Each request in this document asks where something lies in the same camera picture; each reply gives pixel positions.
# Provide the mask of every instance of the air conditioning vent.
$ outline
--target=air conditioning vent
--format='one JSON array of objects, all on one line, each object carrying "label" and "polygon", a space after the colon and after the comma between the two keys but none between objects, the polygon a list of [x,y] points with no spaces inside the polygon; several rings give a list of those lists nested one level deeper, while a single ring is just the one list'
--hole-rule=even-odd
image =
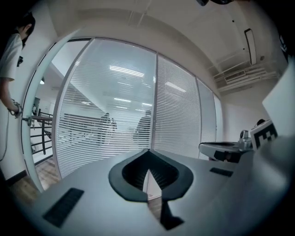
[{"label": "air conditioning vent", "polygon": [[242,70],[242,71],[238,71],[238,72],[236,72],[234,74],[225,76],[224,79],[225,79],[226,82],[229,82],[231,80],[237,79],[237,78],[245,76],[245,75],[246,75],[245,70]]}]

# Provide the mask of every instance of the ceiling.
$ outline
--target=ceiling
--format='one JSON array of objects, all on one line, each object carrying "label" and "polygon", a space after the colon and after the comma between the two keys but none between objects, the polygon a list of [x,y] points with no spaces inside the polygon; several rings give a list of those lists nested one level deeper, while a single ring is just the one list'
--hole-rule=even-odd
[{"label": "ceiling", "polygon": [[[160,33],[169,31],[169,37],[175,37],[176,41],[190,48],[198,58],[195,67],[204,67],[220,92],[233,89],[226,87],[224,80],[233,72],[247,69],[247,81],[253,78],[253,83],[279,78],[287,65],[280,51],[276,28],[252,1],[227,5],[210,1],[202,7],[195,0],[59,0],[58,3],[50,0],[49,10],[59,36],[77,25],[84,26],[80,36],[89,35],[90,31],[86,28],[89,20],[94,18],[99,19],[97,27],[105,21],[109,22],[104,29],[100,27],[100,30],[91,31],[91,35],[96,36],[121,37],[129,34],[125,37],[143,42],[141,35],[135,33],[130,36],[132,31],[126,33],[128,28],[135,29],[135,32],[140,32],[142,27],[158,28]],[[126,28],[116,28],[114,19],[125,24]],[[257,64],[254,66],[250,64],[244,33],[249,28],[254,33],[256,47]],[[188,69],[192,71],[193,67],[191,64]],[[257,69],[263,77],[251,73]],[[244,85],[239,82],[234,88]]]}]

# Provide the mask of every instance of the short sleeve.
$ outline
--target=short sleeve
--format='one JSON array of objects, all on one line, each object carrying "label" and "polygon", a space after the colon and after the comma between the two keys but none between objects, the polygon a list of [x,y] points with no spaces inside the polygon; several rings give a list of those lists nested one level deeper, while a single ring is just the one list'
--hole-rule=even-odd
[{"label": "short sleeve", "polygon": [[19,34],[13,34],[6,45],[0,61],[0,77],[15,80],[18,59],[22,51],[23,44]]}]

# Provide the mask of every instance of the white wall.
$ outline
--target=white wall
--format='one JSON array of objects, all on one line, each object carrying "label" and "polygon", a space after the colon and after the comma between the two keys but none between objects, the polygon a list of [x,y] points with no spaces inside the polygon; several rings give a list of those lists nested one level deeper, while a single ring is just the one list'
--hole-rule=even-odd
[{"label": "white wall", "polygon": [[262,101],[275,84],[276,80],[267,80],[222,97],[224,141],[237,142],[242,130],[252,129],[260,119],[269,119]]},{"label": "white wall", "polygon": [[[45,1],[40,1],[32,9],[36,19],[35,30],[26,42],[22,51],[24,62],[17,68],[17,78],[9,85],[11,97],[23,104],[26,88],[30,78],[45,52],[57,39],[52,24],[48,6]],[[6,140],[7,109],[0,103],[0,155],[3,155]],[[5,159],[0,163],[5,179],[9,179],[25,170],[24,156],[20,141],[20,119],[9,117],[8,148]]]}]

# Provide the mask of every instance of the white panel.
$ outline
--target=white panel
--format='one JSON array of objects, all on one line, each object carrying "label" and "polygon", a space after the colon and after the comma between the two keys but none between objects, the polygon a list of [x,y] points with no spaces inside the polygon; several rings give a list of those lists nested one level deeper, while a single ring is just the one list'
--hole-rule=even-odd
[{"label": "white panel", "polygon": [[[201,142],[215,142],[216,140],[216,112],[214,97],[211,90],[209,90],[202,82],[198,80],[198,87],[201,101]],[[200,159],[209,160],[207,156],[200,153]]]},{"label": "white panel", "polygon": [[155,68],[153,52],[118,41],[90,43],[61,97],[56,153],[62,177],[86,163],[150,148]]},{"label": "white panel", "polygon": [[196,79],[159,56],[153,148],[198,158],[200,101]]},{"label": "white panel", "polygon": [[221,102],[217,96],[214,95],[215,111],[216,111],[216,142],[223,141],[223,119]]}]

